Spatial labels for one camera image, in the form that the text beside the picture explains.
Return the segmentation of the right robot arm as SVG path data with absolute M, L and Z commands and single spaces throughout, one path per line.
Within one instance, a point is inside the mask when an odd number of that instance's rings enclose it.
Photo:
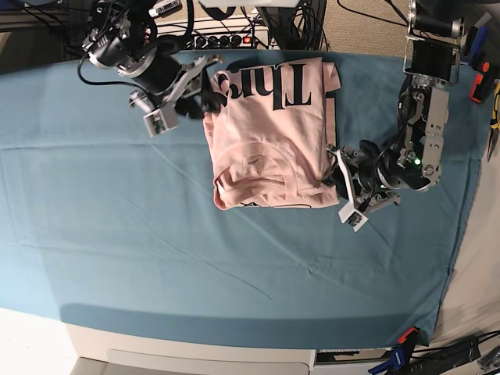
M 95 1 L 84 39 L 86 59 L 102 69 L 115 69 L 134 88 L 130 105 L 146 115 L 171 108 L 175 116 L 201 119 L 221 110 L 223 99 L 213 90 L 207 69 L 217 56 L 201 56 L 181 64 L 174 55 L 191 40 L 195 23 L 187 2 L 187 26 L 182 35 L 160 35 L 150 10 L 154 1 Z

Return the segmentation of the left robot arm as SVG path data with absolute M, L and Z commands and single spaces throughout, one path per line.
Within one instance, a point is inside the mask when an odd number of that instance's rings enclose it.
M 464 22 L 409 3 L 397 131 L 382 145 L 361 140 L 357 149 L 329 146 L 334 158 L 323 182 L 335 186 L 356 218 L 400 202 L 398 190 L 424 192 L 441 179 L 449 93 L 457 84 Z

